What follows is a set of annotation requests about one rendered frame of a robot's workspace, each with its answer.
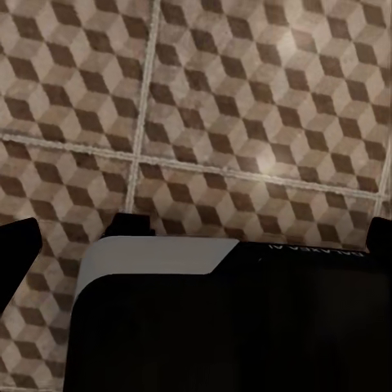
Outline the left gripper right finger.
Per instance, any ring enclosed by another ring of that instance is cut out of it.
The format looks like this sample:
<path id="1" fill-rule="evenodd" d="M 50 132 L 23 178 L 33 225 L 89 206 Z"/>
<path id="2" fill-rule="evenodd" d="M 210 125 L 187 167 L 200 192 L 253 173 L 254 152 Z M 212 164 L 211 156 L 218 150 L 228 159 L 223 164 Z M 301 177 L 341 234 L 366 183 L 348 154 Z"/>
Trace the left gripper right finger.
<path id="1" fill-rule="evenodd" d="M 366 247 L 392 283 L 392 220 L 381 217 L 372 219 Z"/>

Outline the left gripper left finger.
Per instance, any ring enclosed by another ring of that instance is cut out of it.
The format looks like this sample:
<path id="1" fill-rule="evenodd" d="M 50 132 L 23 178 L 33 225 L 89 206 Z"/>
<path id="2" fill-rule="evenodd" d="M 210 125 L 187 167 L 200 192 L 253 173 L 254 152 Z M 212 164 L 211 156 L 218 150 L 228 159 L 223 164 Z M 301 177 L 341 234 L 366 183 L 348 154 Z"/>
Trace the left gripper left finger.
<path id="1" fill-rule="evenodd" d="M 0 315 L 41 250 L 35 217 L 0 226 Z"/>

